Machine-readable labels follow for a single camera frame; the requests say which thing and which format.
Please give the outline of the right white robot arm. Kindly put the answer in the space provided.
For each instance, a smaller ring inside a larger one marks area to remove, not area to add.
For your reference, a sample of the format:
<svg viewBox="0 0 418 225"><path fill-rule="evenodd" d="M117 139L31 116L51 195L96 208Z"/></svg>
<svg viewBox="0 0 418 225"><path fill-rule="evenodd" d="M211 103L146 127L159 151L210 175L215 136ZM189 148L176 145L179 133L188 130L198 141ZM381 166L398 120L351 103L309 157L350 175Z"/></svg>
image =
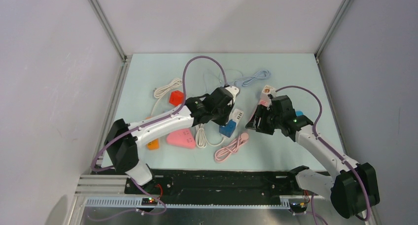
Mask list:
<svg viewBox="0 0 418 225"><path fill-rule="evenodd" d="M279 129L285 137L305 148L326 169L328 175L299 166L288 173L286 187L292 194L308 190L331 201L339 215L348 219L363 211L365 219L380 203L375 169L337 151L315 130L305 115L297 115L288 96L269 96L270 104L259 103L246 129L272 135Z"/></svg>

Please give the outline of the dark blue cube socket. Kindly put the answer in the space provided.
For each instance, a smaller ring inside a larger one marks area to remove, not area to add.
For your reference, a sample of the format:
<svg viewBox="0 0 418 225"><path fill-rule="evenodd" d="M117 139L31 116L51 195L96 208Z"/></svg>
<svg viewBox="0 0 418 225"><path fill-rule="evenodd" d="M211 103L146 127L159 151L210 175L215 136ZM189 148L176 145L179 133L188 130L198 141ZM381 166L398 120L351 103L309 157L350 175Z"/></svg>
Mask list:
<svg viewBox="0 0 418 225"><path fill-rule="evenodd" d="M229 120L229 122L224 126L219 126L219 133L227 138L230 138L234 133L237 127L237 123L234 120Z"/></svg>

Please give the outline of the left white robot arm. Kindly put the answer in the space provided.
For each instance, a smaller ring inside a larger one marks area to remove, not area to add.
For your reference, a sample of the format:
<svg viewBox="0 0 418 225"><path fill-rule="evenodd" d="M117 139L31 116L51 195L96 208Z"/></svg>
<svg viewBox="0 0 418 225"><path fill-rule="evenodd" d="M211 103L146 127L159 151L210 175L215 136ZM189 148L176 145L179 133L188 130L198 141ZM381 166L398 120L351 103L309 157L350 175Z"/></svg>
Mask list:
<svg viewBox="0 0 418 225"><path fill-rule="evenodd" d="M139 158L140 147L174 131L210 121L226 125L239 93L235 86L219 87L204 98L190 97L173 110L144 121L115 121L104 142L110 167L131 177L141 192L151 193L156 181L149 166Z"/></svg>

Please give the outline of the red cube socket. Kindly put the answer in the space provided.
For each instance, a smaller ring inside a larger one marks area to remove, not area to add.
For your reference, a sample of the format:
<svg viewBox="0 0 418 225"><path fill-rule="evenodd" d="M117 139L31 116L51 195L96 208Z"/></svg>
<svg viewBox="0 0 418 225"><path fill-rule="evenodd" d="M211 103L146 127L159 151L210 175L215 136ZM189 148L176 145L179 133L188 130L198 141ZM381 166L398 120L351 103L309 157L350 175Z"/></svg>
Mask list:
<svg viewBox="0 0 418 225"><path fill-rule="evenodd" d="M169 104L179 106L184 100L184 93L182 91L172 91L169 97Z"/></svg>

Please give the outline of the pink triangular power strip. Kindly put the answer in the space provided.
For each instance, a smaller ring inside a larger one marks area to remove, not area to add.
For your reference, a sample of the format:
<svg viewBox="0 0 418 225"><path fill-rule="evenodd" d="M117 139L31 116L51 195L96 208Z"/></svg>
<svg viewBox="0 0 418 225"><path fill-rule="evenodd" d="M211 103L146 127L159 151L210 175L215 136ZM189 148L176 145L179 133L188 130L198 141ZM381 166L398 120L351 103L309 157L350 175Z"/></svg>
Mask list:
<svg viewBox="0 0 418 225"><path fill-rule="evenodd" d="M169 133L166 142L169 145L186 149L194 149L196 147L196 141L190 129L180 129Z"/></svg>

